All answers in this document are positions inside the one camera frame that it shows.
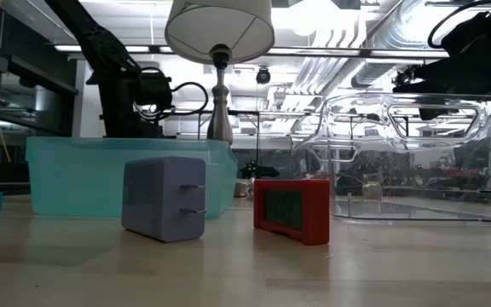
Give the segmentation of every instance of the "transparent plastic container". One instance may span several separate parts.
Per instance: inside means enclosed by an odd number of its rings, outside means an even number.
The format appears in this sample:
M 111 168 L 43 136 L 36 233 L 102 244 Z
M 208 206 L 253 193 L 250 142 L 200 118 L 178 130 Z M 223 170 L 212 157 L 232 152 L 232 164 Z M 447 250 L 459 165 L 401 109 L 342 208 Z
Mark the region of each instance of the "transparent plastic container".
M 206 217 L 218 217 L 233 204 L 238 166 L 226 142 L 30 137 L 26 157 L 33 210 L 52 216 L 120 217 L 124 165 L 168 156 L 206 162 Z
M 294 174 L 332 183 L 333 215 L 491 219 L 491 96 L 340 96 L 304 122 Z

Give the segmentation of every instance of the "translucent blue bin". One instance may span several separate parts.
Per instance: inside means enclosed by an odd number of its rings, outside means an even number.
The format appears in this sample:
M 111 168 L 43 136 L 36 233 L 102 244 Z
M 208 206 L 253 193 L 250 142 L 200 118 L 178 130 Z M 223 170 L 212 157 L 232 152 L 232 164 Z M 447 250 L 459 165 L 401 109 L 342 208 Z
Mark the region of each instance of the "translucent blue bin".
M 206 162 L 206 217 L 219 217 L 233 203 L 237 160 L 226 142 L 30 137 L 26 159 L 33 211 L 52 216 L 120 217 L 124 164 L 168 156 Z

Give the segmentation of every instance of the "lampshade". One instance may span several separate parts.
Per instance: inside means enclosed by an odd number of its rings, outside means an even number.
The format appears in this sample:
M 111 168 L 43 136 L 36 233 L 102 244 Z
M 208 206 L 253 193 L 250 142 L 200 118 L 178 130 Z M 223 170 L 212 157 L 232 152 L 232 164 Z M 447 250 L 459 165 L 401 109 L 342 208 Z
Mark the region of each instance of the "lampshade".
M 179 56 L 212 64 L 210 50 L 225 44 L 228 64 L 248 61 L 274 46 L 270 0 L 174 0 L 165 38 Z

